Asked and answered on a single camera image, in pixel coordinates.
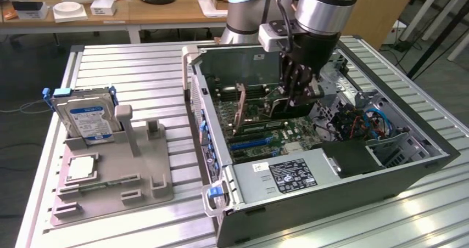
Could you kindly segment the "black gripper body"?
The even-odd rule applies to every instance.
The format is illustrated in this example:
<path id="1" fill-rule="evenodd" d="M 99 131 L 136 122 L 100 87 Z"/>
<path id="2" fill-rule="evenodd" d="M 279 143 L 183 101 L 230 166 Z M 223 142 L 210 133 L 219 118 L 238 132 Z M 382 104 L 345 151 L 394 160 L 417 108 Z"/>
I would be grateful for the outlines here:
<path id="1" fill-rule="evenodd" d="M 329 62 L 331 53 L 337 46 L 338 34 L 317 35 L 303 33 L 293 36 L 293 47 L 290 52 L 282 50 L 281 74 L 286 74 L 289 62 L 293 65 L 303 65 L 311 69 L 311 74 L 318 76 L 321 69 Z"/>

